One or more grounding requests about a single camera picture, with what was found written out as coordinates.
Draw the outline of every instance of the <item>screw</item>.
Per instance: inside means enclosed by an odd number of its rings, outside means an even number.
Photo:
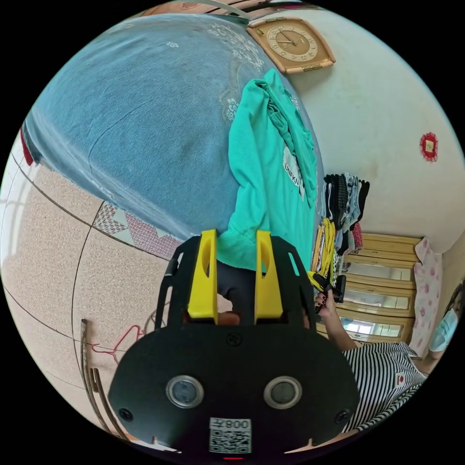
[[[334,422],[338,425],[339,423],[342,423],[344,420],[346,420],[348,415],[349,412],[347,410],[342,410],[336,415],[336,417],[334,418]]]
[[[118,413],[124,421],[132,421],[134,419],[132,413],[127,408],[120,408]]]
[[[240,345],[242,342],[242,336],[237,333],[229,333],[226,336],[226,343],[232,347]]]

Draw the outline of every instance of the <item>clock face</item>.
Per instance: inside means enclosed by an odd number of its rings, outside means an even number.
[[[295,26],[276,26],[268,31],[266,40],[277,55],[292,62],[311,61],[318,53],[315,39]]]

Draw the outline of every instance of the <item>face mask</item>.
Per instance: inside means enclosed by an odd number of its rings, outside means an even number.
[[[458,322],[459,320],[454,309],[450,309],[444,315],[438,327],[434,330],[433,338],[430,343],[431,352],[441,352],[446,348],[447,344],[452,339]]]

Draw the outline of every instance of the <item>qr code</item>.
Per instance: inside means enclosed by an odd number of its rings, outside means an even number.
[[[252,431],[210,431],[210,452],[247,454],[251,452]]]

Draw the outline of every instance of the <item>wall clock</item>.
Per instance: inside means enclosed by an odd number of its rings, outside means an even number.
[[[282,73],[303,73],[336,62],[326,40],[303,19],[265,19],[249,25],[247,31]]]

